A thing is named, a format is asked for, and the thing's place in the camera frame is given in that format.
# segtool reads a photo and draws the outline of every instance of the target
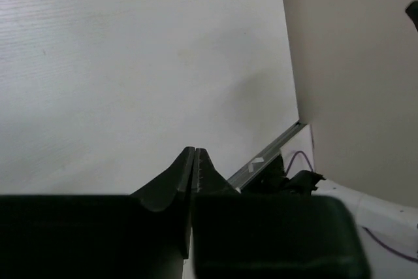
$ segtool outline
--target white wall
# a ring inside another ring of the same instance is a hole
[[[418,206],[418,33],[412,0],[285,0],[317,171]]]
[[[298,120],[282,0],[0,0],[0,193],[232,175]]]

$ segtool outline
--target beige wall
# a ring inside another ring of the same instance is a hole
[[[284,0],[298,105],[317,170],[418,206],[418,33],[412,0]]]

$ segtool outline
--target black mount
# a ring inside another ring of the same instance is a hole
[[[237,192],[208,152],[187,147],[131,195],[0,197],[0,274],[180,279],[189,257],[205,278],[369,278],[350,213],[311,197],[300,172],[279,193]]]

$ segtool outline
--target white backdrop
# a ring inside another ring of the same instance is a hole
[[[229,177],[298,120],[282,0],[0,0],[0,193]]]

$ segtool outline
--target white surface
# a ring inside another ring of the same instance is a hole
[[[314,148],[312,145],[312,134],[311,134],[311,127],[307,125],[302,130],[299,131],[289,142],[283,145],[281,148],[281,156],[283,158],[283,164],[285,169],[289,165],[290,160],[292,159],[293,155],[298,151],[302,150],[308,159],[311,162],[313,169],[315,170],[315,163],[314,163]],[[292,178],[296,173],[302,170],[310,170],[308,163],[306,162],[303,155],[299,154],[287,175],[289,178]]]
[[[196,279],[195,272],[193,270],[193,230],[190,234],[190,251],[189,259],[184,261],[183,265],[183,279]]]
[[[364,230],[359,229],[360,238],[373,271],[373,279],[416,279],[418,264],[401,259],[375,243]]]
[[[0,193],[225,177],[298,120],[282,0],[0,0]]]
[[[407,255],[418,251],[418,210],[394,204],[383,199],[346,188],[331,180],[317,184],[316,195],[326,195],[341,200],[352,213],[356,223],[390,237],[403,245]]]

